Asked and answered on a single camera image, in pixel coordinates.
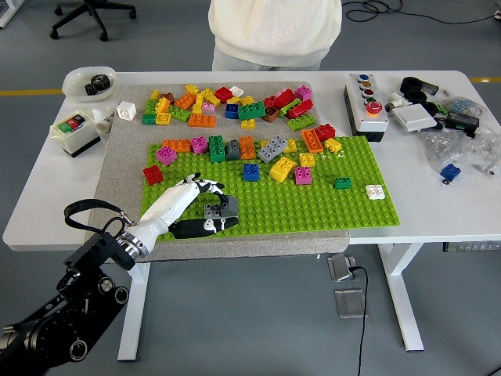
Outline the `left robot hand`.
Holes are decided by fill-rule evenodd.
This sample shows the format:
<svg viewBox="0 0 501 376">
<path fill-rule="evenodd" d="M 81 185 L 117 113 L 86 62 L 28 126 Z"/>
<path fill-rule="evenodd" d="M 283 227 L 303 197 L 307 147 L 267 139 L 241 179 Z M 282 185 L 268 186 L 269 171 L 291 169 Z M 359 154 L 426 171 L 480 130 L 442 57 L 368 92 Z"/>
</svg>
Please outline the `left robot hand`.
<svg viewBox="0 0 501 376">
<path fill-rule="evenodd" d="M 223 187 L 222 183 L 201 179 L 199 172 L 189 175 L 165 190 L 139 222 L 119 236 L 119 243 L 131 254 L 146 256 L 154 249 L 157 238 L 166 233 L 171 233 L 176 239 L 191 239 L 207 237 L 235 226 L 239 222 L 236 216 L 179 219 L 201 193 L 213 193 L 220 198 L 221 204 L 226 204 L 229 197 L 222 192 Z"/>
</svg>

